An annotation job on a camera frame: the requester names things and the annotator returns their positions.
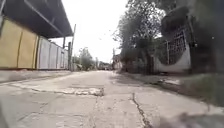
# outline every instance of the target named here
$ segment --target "pole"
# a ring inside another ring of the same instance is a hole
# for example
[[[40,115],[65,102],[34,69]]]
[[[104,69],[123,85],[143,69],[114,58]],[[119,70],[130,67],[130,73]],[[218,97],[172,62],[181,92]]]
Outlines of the pole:
[[[0,15],[2,15],[2,11],[5,7],[5,3],[6,3],[6,0],[2,0],[1,7],[0,7]]]
[[[74,33],[73,33],[73,37],[72,37],[72,44],[71,44],[71,46],[72,46],[72,51],[73,51],[73,45],[74,45],[74,40],[75,40],[75,32],[76,32],[76,24],[75,24],[75,26],[74,26]]]
[[[75,26],[74,26],[74,33],[73,33],[73,37],[72,37],[72,42],[70,43],[70,45],[69,45],[69,47],[68,47],[68,49],[70,49],[69,50],[69,70],[70,71],[72,71],[72,66],[73,66],[73,64],[72,64],[72,51],[73,51],[73,44],[74,44],[74,40],[75,40],[75,32],[76,32],[76,24],[75,24]]]
[[[63,38],[63,49],[65,49],[65,41],[66,41],[66,37]]]
[[[2,0],[1,6],[0,6],[0,30],[2,30],[2,25],[3,25],[3,16],[2,16],[2,11],[5,7],[6,0]]]

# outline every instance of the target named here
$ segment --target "yellow wall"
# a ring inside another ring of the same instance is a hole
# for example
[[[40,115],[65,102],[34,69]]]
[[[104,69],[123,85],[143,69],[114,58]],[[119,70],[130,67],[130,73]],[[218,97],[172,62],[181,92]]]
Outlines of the yellow wall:
[[[0,35],[0,67],[16,68],[22,28],[9,20],[3,23]]]
[[[0,36],[0,68],[35,68],[38,36],[5,19]]]
[[[18,68],[35,68],[34,51],[37,47],[37,35],[23,29],[20,42]]]

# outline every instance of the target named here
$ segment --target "fence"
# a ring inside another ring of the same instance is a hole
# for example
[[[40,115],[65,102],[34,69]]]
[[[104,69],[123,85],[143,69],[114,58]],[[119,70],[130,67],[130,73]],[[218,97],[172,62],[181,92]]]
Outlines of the fence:
[[[68,69],[68,51],[4,18],[0,69]]]
[[[185,29],[174,32],[170,41],[156,47],[155,71],[184,72],[191,68],[190,47],[186,41]]]

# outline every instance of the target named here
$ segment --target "sky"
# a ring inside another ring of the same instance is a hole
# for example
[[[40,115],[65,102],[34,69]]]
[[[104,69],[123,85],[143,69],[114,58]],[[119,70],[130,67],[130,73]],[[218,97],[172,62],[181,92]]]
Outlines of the sky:
[[[73,54],[88,47],[93,59],[111,62],[113,48],[119,54],[119,42],[113,40],[112,34],[125,12],[127,0],[62,0],[71,27],[77,25]],[[62,45],[62,39],[54,39]]]

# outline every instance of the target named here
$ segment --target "street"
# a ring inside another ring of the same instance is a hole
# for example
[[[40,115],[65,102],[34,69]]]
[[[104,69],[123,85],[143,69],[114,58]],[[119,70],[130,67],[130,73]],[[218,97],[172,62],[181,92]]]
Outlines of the street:
[[[0,98],[10,128],[150,128],[201,116],[224,122],[221,108],[111,71],[3,83]]]

